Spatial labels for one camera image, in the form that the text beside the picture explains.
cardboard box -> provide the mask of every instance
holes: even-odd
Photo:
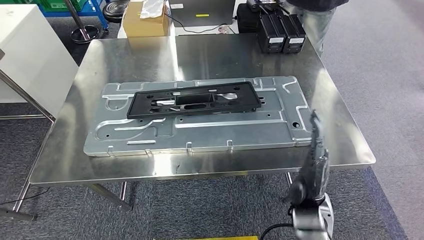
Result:
[[[123,17],[123,29],[127,38],[168,36],[169,19],[165,15],[167,7],[163,6],[162,15],[140,18],[142,1],[130,1]]]

laptop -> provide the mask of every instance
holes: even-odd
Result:
[[[184,27],[218,26],[233,23],[236,0],[168,0],[171,16]],[[173,21],[175,27],[182,27]]]

black battery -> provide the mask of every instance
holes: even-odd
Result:
[[[259,16],[257,39],[264,53],[280,53],[286,40],[286,32],[278,12],[263,13]]]
[[[306,38],[306,33],[302,27],[301,21],[295,14],[284,15],[282,12],[280,12],[278,16],[286,33],[286,38],[282,47],[282,53],[299,53],[304,46]]]

white paper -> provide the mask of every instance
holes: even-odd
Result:
[[[157,18],[162,15],[164,0],[144,0],[140,18]]]

white table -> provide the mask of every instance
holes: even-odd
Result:
[[[56,117],[77,64],[35,4],[0,5],[0,29],[0,70]],[[24,102],[0,80],[0,103]]]

